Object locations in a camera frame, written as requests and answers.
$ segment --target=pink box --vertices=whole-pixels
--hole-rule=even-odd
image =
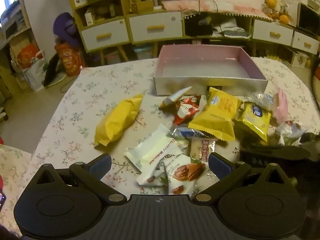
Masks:
[[[216,87],[234,96],[263,93],[268,81],[240,47],[165,45],[154,77],[159,96],[192,86],[190,95],[204,95]]]

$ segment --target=orange bag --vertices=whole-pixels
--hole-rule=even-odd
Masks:
[[[31,43],[28,46],[24,47],[18,54],[18,63],[21,69],[26,69],[31,66],[31,60],[33,57],[36,57],[36,54],[39,52],[39,49],[35,44]],[[42,59],[43,56],[39,54],[38,59]]]
[[[80,67],[85,67],[81,52],[70,47],[68,43],[56,45],[54,48],[64,65],[67,76],[72,77],[79,75],[81,70]]]

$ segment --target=pink snack wrapper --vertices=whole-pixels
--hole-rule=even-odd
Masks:
[[[277,120],[277,123],[281,125],[288,120],[288,100],[281,88],[277,87],[277,90],[278,93],[274,98],[276,108],[273,110],[273,117]]]

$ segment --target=orange fruit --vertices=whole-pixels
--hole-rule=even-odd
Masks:
[[[289,18],[287,15],[280,15],[279,18],[278,18],[279,22],[282,23],[282,24],[289,24]]]
[[[266,4],[270,9],[274,9],[276,7],[276,0],[266,0]]]

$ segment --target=metal screw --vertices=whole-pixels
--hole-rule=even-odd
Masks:
[[[196,196],[196,200],[201,201],[201,202],[207,202],[211,200],[211,196],[208,194],[199,194]]]
[[[122,201],[124,197],[120,194],[112,194],[109,196],[109,200],[112,202],[119,202]]]

